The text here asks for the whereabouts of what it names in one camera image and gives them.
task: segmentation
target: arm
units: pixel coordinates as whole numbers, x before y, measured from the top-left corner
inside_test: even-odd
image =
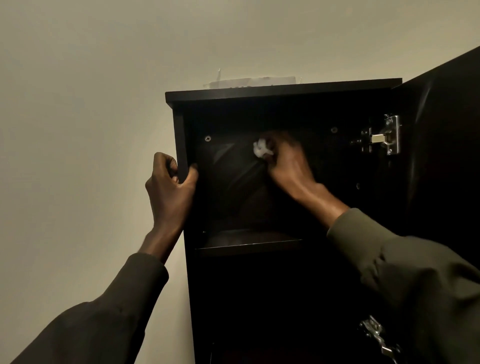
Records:
[[[168,280],[166,262],[192,204],[198,173],[179,184],[177,163],[156,153],[145,184],[154,227],[107,290],[55,318],[13,361],[23,363],[133,363],[155,302]]]
[[[480,271],[446,246],[399,237],[314,181],[301,146],[270,137],[276,183],[329,230],[328,238],[388,304],[409,347],[429,363],[480,363]]]

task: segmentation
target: olive green sleeve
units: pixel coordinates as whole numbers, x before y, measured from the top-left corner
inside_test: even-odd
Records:
[[[480,271],[446,246],[400,237],[358,209],[327,234],[429,363],[480,363]]]

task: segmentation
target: sleeve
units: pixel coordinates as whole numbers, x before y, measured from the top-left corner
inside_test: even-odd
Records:
[[[480,363],[480,271],[444,245],[399,237],[358,209],[327,236],[429,363]]]
[[[167,280],[158,259],[131,255],[100,297],[60,314],[12,364],[133,363]]]

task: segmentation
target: black cabinet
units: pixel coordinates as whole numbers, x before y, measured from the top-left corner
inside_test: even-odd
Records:
[[[459,241],[476,236],[479,61],[480,48],[405,84],[166,93],[180,180],[192,163],[200,172],[184,230],[198,364],[327,363],[365,351],[356,327],[376,301],[253,154],[266,131],[301,141],[316,180],[349,206],[469,258]]]

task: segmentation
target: left hand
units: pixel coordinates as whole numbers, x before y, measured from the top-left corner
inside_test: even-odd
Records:
[[[179,183],[175,159],[155,153],[152,176],[145,183],[154,218],[154,227],[147,234],[139,252],[156,256],[163,263],[183,230],[183,224],[192,207],[198,171],[191,166],[188,176]]]

